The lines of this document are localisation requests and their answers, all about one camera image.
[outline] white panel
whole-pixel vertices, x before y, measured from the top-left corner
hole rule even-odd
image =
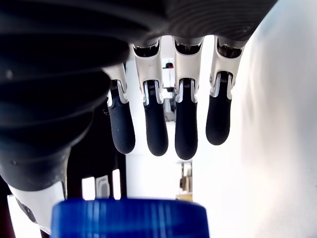
[[[81,180],[83,198],[85,200],[94,200],[96,197],[95,178],[83,178]]]
[[[250,39],[221,146],[205,143],[201,78],[193,196],[212,238],[317,237],[316,9],[317,1],[280,0]]]
[[[120,170],[112,171],[112,181],[113,181],[113,197],[116,200],[121,198],[121,187],[120,187]]]

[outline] white surface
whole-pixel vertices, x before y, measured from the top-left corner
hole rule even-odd
[[[316,10],[314,0],[281,0],[257,29],[222,146],[204,143],[199,98],[193,196],[208,210],[212,238],[317,237]]]
[[[24,214],[15,197],[9,195],[7,199],[15,238],[41,238],[40,228]]]
[[[127,155],[127,193],[130,198],[175,199],[181,167],[166,155],[160,158]]]
[[[12,194],[27,206],[33,213],[35,220],[43,231],[51,233],[52,208],[64,200],[62,182],[40,191],[21,191],[8,185]]]
[[[113,184],[113,197],[116,200],[121,198],[121,187],[120,187],[120,170],[112,171],[112,184]]]
[[[96,198],[96,191],[95,191],[95,178],[83,178],[81,180],[81,187],[83,192],[83,199],[87,200],[94,200]]]

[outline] prosthetic hand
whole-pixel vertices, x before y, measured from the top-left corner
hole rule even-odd
[[[108,93],[110,78],[101,68],[126,61],[128,44],[134,44],[148,146],[159,156],[168,147],[159,37],[176,36],[175,58],[181,63],[200,59],[202,37],[221,36],[215,41],[206,133],[211,143],[223,143],[229,133],[230,90],[242,49],[275,2],[3,1],[0,6],[3,22],[0,27],[0,175],[30,220],[50,233],[52,206],[66,199],[70,148],[84,137],[94,107]],[[201,40],[183,41],[197,38]],[[197,148],[194,115],[199,73],[196,62],[188,66],[192,71],[186,71],[181,63],[179,67],[184,73],[178,71],[176,80],[175,149],[183,159],[191,158]],[[120,115],[125,111],[127,125],[130,117],[124,96],[126,85],[122,68],[120,71],[111,80],[108,103]],[[184,112],[187,109],[191,112],[188,117]],[[132,130],[128,135],[124,137],[129,143],[115,142],[119,149],[124,146],[122,152],[133,147]],[[186,151],[182,144],[190,149]]]
[[[148,147],[153,155],[162,156],[168,148],[168,136],[162,95],[161,45],[160,39],[147,43],[133,46],[133,53],[143,95]]]

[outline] ribbed bottle cap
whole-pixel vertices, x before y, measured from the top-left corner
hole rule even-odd
[[[66,200],[53,208],[52,238],[209,238],[204,207],[179,200]]]

